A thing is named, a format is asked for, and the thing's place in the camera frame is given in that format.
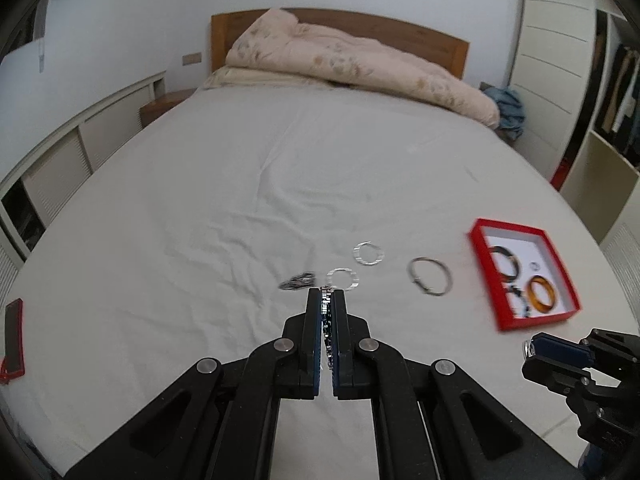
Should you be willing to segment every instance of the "white bed sheet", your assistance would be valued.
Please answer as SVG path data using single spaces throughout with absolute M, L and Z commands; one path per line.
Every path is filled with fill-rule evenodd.
M 583 312 L 499 333 L 466 237 L 478 217 L 545 229 Z M 385 250 L 375 267 L 352 258 L 365 240 Z M 415 256 L 451 268 L 449 294 L 410 282 Z M 219 88 L 129 141 L 46 231 L 8 297 L 24 300 L 26 375 L 2 394 L 64 473 L 198 359 L 279 336 L 306 300 L 280 281 L 334 267 L 359 274 L 348 309 L 373 337 L 412 360 L 452 359 L 538 434 L 569 411 L 522 378 L 522 341 L 637 332 L 575 214 L 479 123 L 365 91 Z M 580 446 L 562 442 L 574 460 Z M 370 405 L 335 400 L 324 366 L 318 399 L 282 402 L 272 478 L 372 475 Z

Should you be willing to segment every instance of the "wall switch plate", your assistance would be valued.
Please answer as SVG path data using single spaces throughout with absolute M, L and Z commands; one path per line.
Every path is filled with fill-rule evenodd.
M 194 52 L 193 54 L 187 54 L 182 56 L 182 66 L 192 65 L 195 63 L 202 63 L 202 53 Z

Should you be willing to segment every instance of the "nightstand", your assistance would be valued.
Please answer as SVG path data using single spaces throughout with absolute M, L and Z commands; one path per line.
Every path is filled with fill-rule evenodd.
M 149 126 L 162 114 L 167 113 L 171 108 L 179 105 L 186 98 L 190 97 L 196 91 L 195 88 L 188 90 L 179 90 L 177 92 L 169 92 L 159 97 L 155 101 L 147 103 L 140 108 L 140 122 L 142 127 Z

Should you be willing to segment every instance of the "pink floral comforter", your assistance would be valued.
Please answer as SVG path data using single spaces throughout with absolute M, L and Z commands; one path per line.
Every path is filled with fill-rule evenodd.
M 491 128 L 500 120 L 491 99 L 443 67 L 376 40 L 299 23 L 281 9 L 270 9 L 258 18 L 236 40 L 226 64 L 391 92 L 448 108 Z

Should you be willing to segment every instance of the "wooden headboard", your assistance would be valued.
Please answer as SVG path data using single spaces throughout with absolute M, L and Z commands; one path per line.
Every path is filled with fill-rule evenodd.
M 337 28 L 359 38 L 373 38 L 380 43 L 409 52 L 443 66 L 457 78 L 465 70 L 469 44 L 431 28 L 382 16 L 331 9 L 285 9 L 301 23 Z M 211 71 L 225 63 L 226 53 L 234 41 L 267 9 L 241 10 L 211 17 Z

